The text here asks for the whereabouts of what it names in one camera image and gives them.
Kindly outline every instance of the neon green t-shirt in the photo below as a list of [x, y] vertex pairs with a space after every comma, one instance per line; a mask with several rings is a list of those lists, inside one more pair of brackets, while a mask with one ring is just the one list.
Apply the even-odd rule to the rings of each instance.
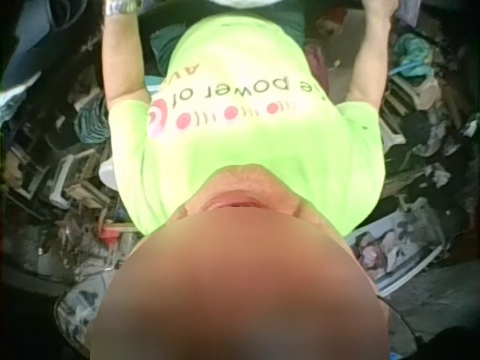
[[259, 164], [345, 236], [376, 205], [385, 176], [377, 111], [334, 106], [280, 27], [234, 13], [192, 26], [151, 105], [110, 111], [118, 191], [145, 235], [232, 165]]

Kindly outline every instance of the mouth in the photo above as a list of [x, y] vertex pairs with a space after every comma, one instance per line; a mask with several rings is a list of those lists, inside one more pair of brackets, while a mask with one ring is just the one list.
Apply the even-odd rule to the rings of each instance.
[[268, 209], [268, 206], [260, 202], [258, 199], [254, 199], [251, 196], [247, 196], [243, 193], [231, 191], [227, 193], [222, 193], [214, 197], [212, 200], [207, 202], [203, 207], [202, 211], [208, 211], [213, 209], [220, 208], [260, 208]]

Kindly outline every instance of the bracelet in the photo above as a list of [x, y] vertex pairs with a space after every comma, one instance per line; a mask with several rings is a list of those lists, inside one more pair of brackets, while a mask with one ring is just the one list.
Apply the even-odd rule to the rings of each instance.
[[105, 16], [136, 13], [142, 0], [105, 0]]

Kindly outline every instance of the hand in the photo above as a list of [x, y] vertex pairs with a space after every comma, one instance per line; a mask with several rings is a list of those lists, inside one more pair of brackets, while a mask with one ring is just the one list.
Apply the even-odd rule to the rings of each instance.
[[398, 8], [398, 0], [361, 0], [367, 18], [390, 19]]

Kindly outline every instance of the teal fabric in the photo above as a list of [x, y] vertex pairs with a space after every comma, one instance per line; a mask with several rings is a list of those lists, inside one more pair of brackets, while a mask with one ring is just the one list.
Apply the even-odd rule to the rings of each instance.
[[407, 67], [400, 73], [404, 77], [432, 77], [434, 69], [428, 64], [433, 57], [431, 45], [414, 34], [405, 34], [398, 38], [394, 48], [400, 58], [400, 66], [421, 62], [419, 66]]

